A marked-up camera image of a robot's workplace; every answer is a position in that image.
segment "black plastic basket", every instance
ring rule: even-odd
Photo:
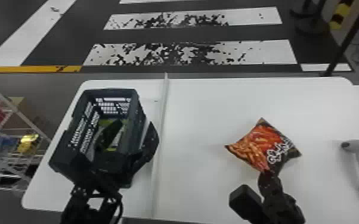
[[[101,119],[125,121],[125,128],[114,151],[97,151],[90,157],[90,150],[95,150],[91,146],[97,138]],[[89,177],[97,172],[120,188],[129,187],[134,173],[150,161],[159,143],[153,124],[145,125],[145,122],[135,89],[86,90],[49,165],[76,185],[89,185]]]

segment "yellow line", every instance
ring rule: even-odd
[[[77,72],[82,66],[15,66],[0,67],[0,73],[55,73]]]

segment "snack bag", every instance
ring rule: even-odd
[[[302,155],[291,140],[263,118],[239,141],[225,147],[256,170],[275,174],[289,159]]]

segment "metal shelf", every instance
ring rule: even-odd
[[[27,188],[37,165],[41,162],[47,146],[50,143],[50,139],[27,117],[25,117],[25,115],[22,114],[14,104],[1,94],[0,111],[4,116],[4,118],[0,121],[0,136],[5,139],[17,139],[14,140],[17,141],[15,145],[11,144],[7,147],[8,150],[5,148],[2,150],[0,149],[0,190],[23,192]],[[14,114],[24,121],[28,128],[3,129],[5,124]],[[31,149],[30,153],[18,152],[17,147],[21,144],[21,138],[24,135],[31,134],[39,135],[37,144],[33,146],[35,148]],[[0,148],[3,147],[3,144],[4,142],[1,141]]]

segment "floor marking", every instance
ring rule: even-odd
[[[326,71],[329,63],[324,64],[301,64],[302,71]],[[348,63],[338,63],[334,71],[352,71]]]
[[[82,66],[12,66],[0,67],[0,73],[56,73],[78,72]]]
[[[95,44],[85,66],[297,64],[288,40]]]
[[[104,30],[282,24],[276,7],[113,14]]]
[[[149,2],[174,2],[174,1],[198,1],[198,0],[121,0],[120,4],[149,3]]]
[[[45,2],[0,46],[0,66],[20,66],[74,2]]]

